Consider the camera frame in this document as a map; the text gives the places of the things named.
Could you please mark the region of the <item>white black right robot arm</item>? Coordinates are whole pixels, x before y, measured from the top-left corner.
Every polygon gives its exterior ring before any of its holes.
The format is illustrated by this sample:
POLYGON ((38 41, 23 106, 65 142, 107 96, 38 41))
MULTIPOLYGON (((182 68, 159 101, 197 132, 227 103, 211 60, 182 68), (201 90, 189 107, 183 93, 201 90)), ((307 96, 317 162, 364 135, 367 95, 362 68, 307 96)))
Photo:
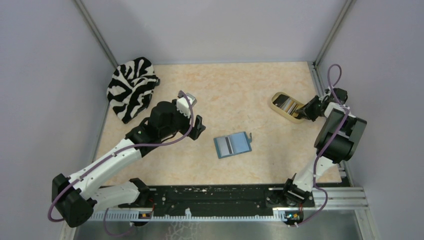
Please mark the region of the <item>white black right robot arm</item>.
POLYGON ((325 92, 322 97, 316 95, 301 107, 290 109, 298 120, 324 117, 325 123, 314 142, 316 157, 284 184, 281 199, 287 206, 305 203, 317 180, 329 168, 353 156, 366 129, 367 121, 353 115, 346 106, 346 90, 334 88, 325 92))

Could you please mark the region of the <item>teal leather card holder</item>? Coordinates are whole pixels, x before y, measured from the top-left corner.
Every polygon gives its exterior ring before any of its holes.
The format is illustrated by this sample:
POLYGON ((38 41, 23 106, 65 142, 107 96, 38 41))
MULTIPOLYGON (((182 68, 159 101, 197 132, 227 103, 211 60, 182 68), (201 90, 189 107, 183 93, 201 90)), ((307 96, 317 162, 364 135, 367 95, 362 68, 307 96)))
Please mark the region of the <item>teal leather card holder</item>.
POLYGON ((237 132, 237 133, 233 133, 233 134, 225 135, 225 136, 220 136, 220 137, 215 137, 213 139, 213 142, 214 142, 214 145, 215 145, 215 150, 216 150, 216 153, 217 153, 217 157, 219 159, 223 159, 223 158, 232 157, 232 156, 251 152, 252 151, 252 147, 251 147, 252 141, 253 141, 252 133, 251 132, 247 133, 246 131, 237 132), (224 157, 221 156, 219 144, 218 144, 217 140, 219 138, 222 138, 222 137, 229 137, 230 138, 233 154, 227 155, 227 156, 224 156, 224 157))

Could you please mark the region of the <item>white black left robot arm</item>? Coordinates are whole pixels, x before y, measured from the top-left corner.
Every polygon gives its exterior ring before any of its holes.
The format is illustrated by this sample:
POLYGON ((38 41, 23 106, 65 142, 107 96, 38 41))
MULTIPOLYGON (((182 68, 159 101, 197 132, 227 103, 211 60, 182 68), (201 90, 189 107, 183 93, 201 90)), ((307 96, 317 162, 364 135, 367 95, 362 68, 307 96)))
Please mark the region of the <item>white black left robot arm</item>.
POLYGON ((104 186, 104 183, 158 147, 175 144, 184 138, 195 141, 206 129, 202 117, 194 115, 196 103, 196 98, 190 95, 171 102, 160 101, 148 117, 105 155, 69 176, 60 173, 54 177, 48 220, 65 221, 74 228, 94 213, 108 208, 152 207, 152 193, 139 178, 131 178, 120 185, 104 186))

